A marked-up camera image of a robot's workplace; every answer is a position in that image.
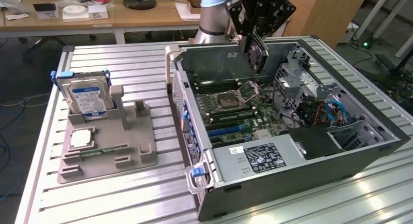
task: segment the gray 3d printed stand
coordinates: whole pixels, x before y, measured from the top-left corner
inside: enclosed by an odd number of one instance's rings
[[[108,118],[85,121],[68,115],[57,182],[66,183],[157,164],[149,106],[124,107],[121,85],[110,86],[117,108]]]

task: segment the aluminum extrusion table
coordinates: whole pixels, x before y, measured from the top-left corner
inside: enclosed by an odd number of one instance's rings
[[[318,40],[301,37],[377,108],[413,135],[413,117]],[[62,52],[58,71],[110,70],[124,104],[150,106],[158,154],[154,167],[57,184],[68,106],[56,87],[41,126],[16,223],[198,223],[165,91],[165,46],[80,46]],[[310,70],[330,81],[314,61]],[[205,224],[377,223],[413,220],[413,141],[353,178],[231,213]]]

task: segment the blue pcie slot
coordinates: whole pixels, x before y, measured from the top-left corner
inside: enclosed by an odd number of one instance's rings
[[[226,129],[221,129],[221,130],[215,130],[215,131],[209,131],[207,132],[207,136],[211,137],[211,136],[217,136],[217,135],[222,135],[222,134],[230,134],[230,133],[239,132],[242,130],[243,126],[245,125],[239,125],[239,126],[230,127],[230,128],[226,128]]]

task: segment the white container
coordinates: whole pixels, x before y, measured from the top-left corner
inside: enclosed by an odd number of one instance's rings
[[[89,5],[89,18],[90,19],[104,19],[109,18],[108,10],[105,5]]]
[[[350,42],[351,37],[354,36],[354,33],[358,31],[358,26],[350,22],[346,32],[339,40],[339,44],[347,44]]]
[[[56,4],[33,4],[33,7],[38,19],[58,18],[58,9]]]
[[[88,9],[81,5],[69,5],[62,9],[62,22],[88,21]]]

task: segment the black base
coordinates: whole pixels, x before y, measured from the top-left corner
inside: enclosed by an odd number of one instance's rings
[[[124,6],[133,10],[148,10],[156,6],[156,0],[124,0]]]

